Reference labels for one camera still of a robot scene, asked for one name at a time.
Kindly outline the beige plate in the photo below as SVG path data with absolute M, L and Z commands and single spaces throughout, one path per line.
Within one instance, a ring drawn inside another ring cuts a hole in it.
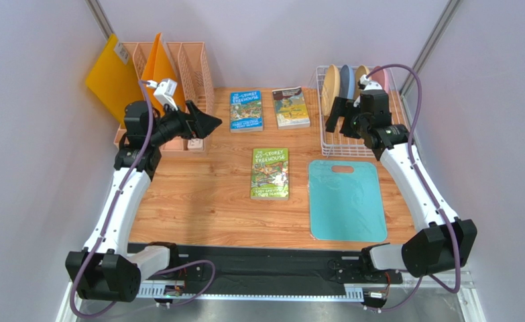
M 331 64 L 323 80 L 321 89 L 321 111 L 324 116 L 329 116 L 333 107 L 335 97 L 339 95 L 340 91 L 340 72 L 337 66 Z

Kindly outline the blue plate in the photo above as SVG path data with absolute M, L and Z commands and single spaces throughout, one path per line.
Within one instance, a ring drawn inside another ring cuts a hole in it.
M 343 65 L 339 71 L 340 89 L 339 96 L 345 99 L 353 99 L 355 94 L 355 72 L 349 65 Z

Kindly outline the pink plate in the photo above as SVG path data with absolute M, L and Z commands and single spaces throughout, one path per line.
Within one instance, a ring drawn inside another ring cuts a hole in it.
M 370 79 L 379 83 L 382 86 L 382 89 L 386 92 L 390 92 L 389 78 L 386 70 L 380 70 L 380 66 L 376 66 L 373 71 Z

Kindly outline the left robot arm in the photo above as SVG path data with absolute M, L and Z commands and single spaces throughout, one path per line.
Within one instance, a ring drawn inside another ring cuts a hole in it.
M 201 111 L 192 101 L 186 102 L 184 111 L 175 108 L 163 115 L 147 101 L 126 106 L 125 133 L 105 207 L 83 249 L 69 252 L 65 261 L 74 295 L 84 300 L 131 302 L 143 281 L 179 270 L 175 244 L 152 242 L 128 256 L 129 234 L 161 160 L 160 146 L 174 138 L 205 139 L 221 124 L 221 119 Z

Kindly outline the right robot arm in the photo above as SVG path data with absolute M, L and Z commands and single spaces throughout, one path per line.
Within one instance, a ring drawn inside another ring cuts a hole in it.
M 382 244 L 366 249 L 373 270 L 404 270 L 414 277 L 447 271 L 457 279 L 477 237 L 470 219 L 460 219 L 430 179 L 412 142 L 410 130 L 393 123 L 389 96 L 382 89 L 361 92 L 358 100 L 335 97 L 326 131 L 342 118 L 341 133 L 362 139 L 394 179 L 412 215 L 416 234 L 405 244 Z

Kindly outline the small pink box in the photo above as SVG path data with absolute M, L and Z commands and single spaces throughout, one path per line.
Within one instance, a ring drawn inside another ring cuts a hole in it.
M 187 141 L 187 150 L 189 151 L 203 151 L 205 148 L 203 139 L 191 139 Z

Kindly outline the blue treehouse book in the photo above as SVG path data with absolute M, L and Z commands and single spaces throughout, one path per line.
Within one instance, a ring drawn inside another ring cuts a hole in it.
M 260 91 L 233 92 L 230 94 L 230 106 L 231 133 L 264 130 Z

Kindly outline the brown cover book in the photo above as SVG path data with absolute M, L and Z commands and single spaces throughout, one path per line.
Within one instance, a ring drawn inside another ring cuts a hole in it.
M 310 126 L 310 117 L 302 87 L 273 90 L 272 101 L 278 129 Z

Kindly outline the pink file organizer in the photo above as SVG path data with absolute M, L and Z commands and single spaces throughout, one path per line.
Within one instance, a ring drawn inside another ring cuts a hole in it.
M 207 51 L 203 42 L 165 42 L 182 83 L 185 99 L 191 100 L 209 115 L 214 113 L 215 90 L 209 68 Z M 165 158 L 205 157 L 212 137 L 204 139 L 203 151 L 187 150 L 187 140 L 176 138 L 160 148 Z

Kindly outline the orange folder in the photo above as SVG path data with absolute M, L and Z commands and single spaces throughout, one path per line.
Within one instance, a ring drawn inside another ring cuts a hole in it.
M 170 52 L 165 47 L 165 41 L 162 37 L 162 33 L 158 33 L 155 36 L 154 43 L 150 55 L 148 56 L 141 80 L 143 81 L 155 81 L 160 83 L 162 80 L 170 78 L 177 82 L 176 90 L 173 94 L 173 99 L 177 106 L 185 107 L 185 97 L 180 81 L 180 77 L 176 69 L 174 68 L 173 59 L 170 57 Z

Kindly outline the green treehouse book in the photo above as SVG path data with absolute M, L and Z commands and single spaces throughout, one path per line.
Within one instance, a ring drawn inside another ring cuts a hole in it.
M 288 148 L 255 148 L 251 163 L 250 198 L 254 200 L 288 200 Z

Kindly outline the teal cutting board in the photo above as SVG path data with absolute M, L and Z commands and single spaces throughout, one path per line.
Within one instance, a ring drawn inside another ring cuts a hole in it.
M 371 162 L 313 160 L 308 192 L 314 238 L 368 243 L 388 238 L 379 176 Z

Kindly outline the yellow folder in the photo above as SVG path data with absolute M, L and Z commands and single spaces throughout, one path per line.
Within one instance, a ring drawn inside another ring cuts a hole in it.
M 111 35 L 85 80 L 109 113 L 124 126 L 125 108 L 142 101 L 143 93 L 127 48 Z

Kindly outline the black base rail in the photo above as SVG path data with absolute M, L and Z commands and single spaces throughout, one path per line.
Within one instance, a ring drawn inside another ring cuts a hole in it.
M 366 268 L 359 251 L 179 245 L 178 252 L 176 266 L 202 263 L 155 279 L 183 282 L 188 294 L 208 286 L 207 294 L 338 296 L 346 284 L 403 283 L 402 275 L 394 271 Z

